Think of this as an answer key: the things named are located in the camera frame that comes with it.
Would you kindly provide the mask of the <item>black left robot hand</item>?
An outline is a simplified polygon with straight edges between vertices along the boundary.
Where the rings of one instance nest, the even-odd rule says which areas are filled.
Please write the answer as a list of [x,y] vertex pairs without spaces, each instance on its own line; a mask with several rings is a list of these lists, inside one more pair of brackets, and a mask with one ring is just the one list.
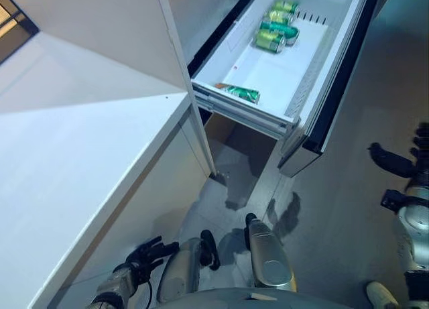
[[169,257],[178,250],[178,242],[165,245],[162,243],[162,237],[158,236],[138,246],[113,272],[128,269],[131,272],[131,281],[137,287],[149,281],[151,272],[164,262],[164,257]]

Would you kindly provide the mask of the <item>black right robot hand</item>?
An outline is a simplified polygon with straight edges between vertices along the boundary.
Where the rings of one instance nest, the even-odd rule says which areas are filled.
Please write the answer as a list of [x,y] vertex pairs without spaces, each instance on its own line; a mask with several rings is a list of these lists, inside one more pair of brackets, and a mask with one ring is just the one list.
[[415,158],[414,162],[383,149],[377,142],[368,148],[371,159],[377,166],[396,176],[428,179],[428,123],[419,124],[415,134],[412,141],[414,147],[410,148],[410,153]]

